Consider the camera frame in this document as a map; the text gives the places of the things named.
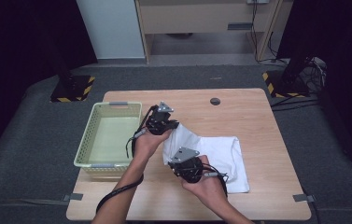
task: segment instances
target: black stand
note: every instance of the black stand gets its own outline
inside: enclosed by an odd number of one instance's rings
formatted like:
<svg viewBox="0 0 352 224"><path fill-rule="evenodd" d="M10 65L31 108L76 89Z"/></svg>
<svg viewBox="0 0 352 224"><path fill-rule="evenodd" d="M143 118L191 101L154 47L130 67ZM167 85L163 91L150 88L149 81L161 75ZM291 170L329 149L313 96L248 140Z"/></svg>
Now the black stand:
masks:
<svg viewBox="0 0 352 224"><path fill-rule="evenodd" d="M267 71L263 74L272 97L309 96L309 89L299 78L293 83L286 83L283 81L283 74L284 71Z"/></svg>
<svg viewBox="0 0 352 224"><path fill-rule="evenodd" d="M57 84L52 95L50 96L51 102L71 102L71 101L84 101L91 90L94 77L90 76L77 76L73 77L74 87L65 87L61 81Z"/></svg>
<svg viewBox="0 0 352 224"><path fill-rule="evenodd" d="M36 34L37 44L45 54L53 71L59 76L59 83L50 96L50 101L70 102L85 100L91 89L94 77L74 77L67 68L61 52L31 2L28 0L18 0L14 3L20 9L21 13L26 16L26 21L30 22L31 29Z"/></svg>

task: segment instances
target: black base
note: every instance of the black base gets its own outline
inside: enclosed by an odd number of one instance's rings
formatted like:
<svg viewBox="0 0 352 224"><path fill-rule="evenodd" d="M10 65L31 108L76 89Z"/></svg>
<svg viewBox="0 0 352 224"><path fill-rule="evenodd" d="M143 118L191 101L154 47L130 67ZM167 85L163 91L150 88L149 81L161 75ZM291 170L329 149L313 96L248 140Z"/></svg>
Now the black base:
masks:
<svg viewBox="0 0 352 224"><path fill-rule="evenodd" d="M91 76L76 76L75 88L66 88L61 81L57 84L52 95L50 96L51 102L71 102L83 101L88 97L94 77Z"/></svg>
<svg viewBox="0 0 352 224"><path fill-rule="evenodd" d="M283 71L267 71L263 74L263 79L272 97L309 96L309 89L299 78L293 84L288 85L283 82L282 76Z"/></svg>

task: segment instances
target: green plastic basket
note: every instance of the green plastic basket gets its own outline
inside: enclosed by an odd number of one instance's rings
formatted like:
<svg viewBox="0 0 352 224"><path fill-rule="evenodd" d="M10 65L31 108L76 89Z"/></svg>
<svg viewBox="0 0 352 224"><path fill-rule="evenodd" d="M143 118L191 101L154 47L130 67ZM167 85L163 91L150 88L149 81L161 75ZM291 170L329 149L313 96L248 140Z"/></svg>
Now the green plastic basket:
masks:
<svg viewBox="0 0 352 224"><path fill-rule="evenodd" d="M121 177L132 159L125 146L140 125L141 107L139 102L95 104L74 165L91 176Z"/></svg>

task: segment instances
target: white cloth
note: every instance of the white cloth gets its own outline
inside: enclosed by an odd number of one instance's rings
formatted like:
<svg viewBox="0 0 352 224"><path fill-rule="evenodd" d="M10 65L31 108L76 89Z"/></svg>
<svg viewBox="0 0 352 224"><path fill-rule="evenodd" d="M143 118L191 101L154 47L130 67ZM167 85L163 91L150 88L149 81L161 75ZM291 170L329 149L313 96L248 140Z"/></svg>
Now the white cloth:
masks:
<svg viewBox="0 0 352 224"><path fill-rule="evenodd" d="M237 137L201 137L180 123L164 141L163 163L167 165L181 147L198 150L200 155L207 156L210 165L220 173L227 174L228 193L249 191L242 150Z"/></svg>

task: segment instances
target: white cabinet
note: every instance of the white cabinet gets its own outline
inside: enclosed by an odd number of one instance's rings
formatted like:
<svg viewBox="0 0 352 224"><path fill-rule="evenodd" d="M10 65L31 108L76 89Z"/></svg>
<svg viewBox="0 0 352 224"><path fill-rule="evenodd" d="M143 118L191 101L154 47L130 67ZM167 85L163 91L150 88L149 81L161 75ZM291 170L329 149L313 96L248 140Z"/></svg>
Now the white cabinet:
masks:
<svg viewBox="0 0 352 224"><path fill-rule="evenodd" d="M77 0L77 4L97 59L145 58L134 0Z"/></svg>

